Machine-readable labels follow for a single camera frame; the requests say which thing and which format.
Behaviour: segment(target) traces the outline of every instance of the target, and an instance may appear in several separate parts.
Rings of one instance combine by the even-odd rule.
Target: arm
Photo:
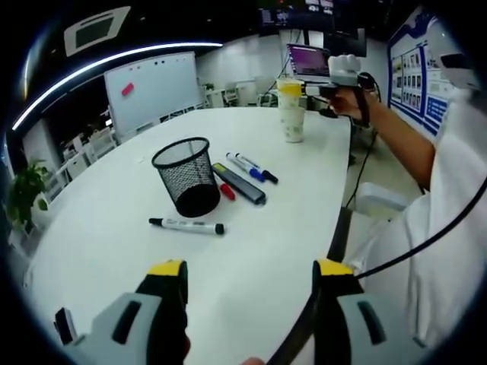
[[[435,149],[433,144],[404,122],[395,112],[380,103],[368,92],[365,99],[369,105],[371,124],[386,142],[394,156],[406,168],[416,182],[429,190]],[[342,88],[329,101],[336,114],[361,119],[355,95]]]
[[[424,189],[429,190],[435,149],[433,144],[379,102],[370,108],[371,124],[394,156]]]

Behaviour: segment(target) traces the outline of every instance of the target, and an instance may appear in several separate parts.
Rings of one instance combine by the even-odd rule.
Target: paper cup
[[[294,109],[299,107],[299,98],[302,95],[303,81],[293,78],[278,78],[278,102],[281,109]]]
[[[281,128],[286,142],[298,143],[303,141],[304,109],[279,109]]]

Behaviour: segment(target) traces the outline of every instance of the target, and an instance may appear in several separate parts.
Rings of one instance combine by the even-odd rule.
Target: ceiling
[[[239,3],[222,0],[206,2],[103,0],[102,2],[69,2],[68,5],[63,3],[54,8],[39,9],[40,14],[45,14],[42,19],[50,20],[44,24],[31,26],[31,28],[35,27],[37,32],[35,32],[35,38],[30,38],[30,43],[33,44],[30,50],[28,53],[24,52],[25,55],[30,55],[28,94],[25,98],[24,84],[26,81],[22,79],[21,70],[19,70],[20,77],[13,86],[12,95],[14,97],[10,104],[10,116],[14,118],[18,116],[27,104],[32,103],[54,82],[69,75],[75,69],[105,56],[159,43],[181,41],[225,43],[259,33],[261,28],[256,3],[257,0],[245,0]],[[335,0],[335,6],[341,9],[340,14],[343,18],[356,24],[357,27],[365,27],[369,37],[382,41],[386,41],[392,36],[417,4],[417,1],[411,0]],[[92,15],[127,5],[131,6],[131,10],[116,38],[66,57],[65,28]],[[149,56],[152,55],[145,53],[142,57]],[[122,63],[132,60],[124,59]],[[105,71],[103,68],[98,68],[95,72],[84,75],[84,80],[101,75],[103,71]],[[67,90],[75,86],[75,84],[68,85]],[[53,94],[51,99],[46,100],[43,107],[39,109],[45,109],[65,92],[66,90],[63,90]],[[28,129],[29,125],[39,117],[39,114],[33,114],[32,120],[26,121],[22,129],[24,131]]]

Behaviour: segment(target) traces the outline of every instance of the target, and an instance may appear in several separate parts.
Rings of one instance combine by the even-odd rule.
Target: hand
[[[378,103],[377,97],[369,91],[363,91],[369,109]],[[330,107],[339,116],[351,116],[353,119],[361,120],[362,114],[358,108],[357,98],[350,87],[341,87],[335,96],[328,100]]]
[[[242,365],[265,365],[264,362],[256,357],[251,357],[249,360],[242,363]]]
[[[189,338],[186,337],[186,343],[184,345],[184,353],[185,353],[184,356],[185,357],[188,354],[190,348],[191,348],[191,341],[189,340]],[[265,365],[265,364],[264,364],[264,362],[262,360],[257,359],[255,357],[251,357],[247,361],[244,361],[242,363],[242,365]]]

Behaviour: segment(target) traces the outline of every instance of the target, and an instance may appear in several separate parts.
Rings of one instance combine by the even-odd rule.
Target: red marker cap
[[[226,183],[221,184],[220,190],[223,193],[223,195],[225,195],[227,198],[229,198],[232,201],[235,200],[235,193],[228,184]]]

